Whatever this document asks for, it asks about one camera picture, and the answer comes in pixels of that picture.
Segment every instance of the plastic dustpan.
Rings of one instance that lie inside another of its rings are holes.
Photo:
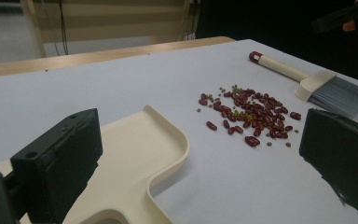
[[[172,223],[150,188],[172,175],[189,151],[186,136],[147,105],[101,128],[103,155],[63,223]],[[0,172],[11,170],[0,162]],[[21,223],[30,223],[27,216]]]

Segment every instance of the white table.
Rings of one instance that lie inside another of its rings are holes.
[[[295,81],[251,63],[253,50],[310,74],[322,69],[243,40],[0,77],[0,161],[75,112],[96,107],[105,125],[152,105],[190,141],[183,168],[152,189],[175,223],[358,223],[358,212],[298,155],[307,111],[318,106],[296,98]],[[243,135],[206,128],[222,118],[198,104],[200,94],[232,85],[267,92],[303,115],[286,122],[300,130],[291,147],[283,140],[268,147],[263,135],[250,148]]]

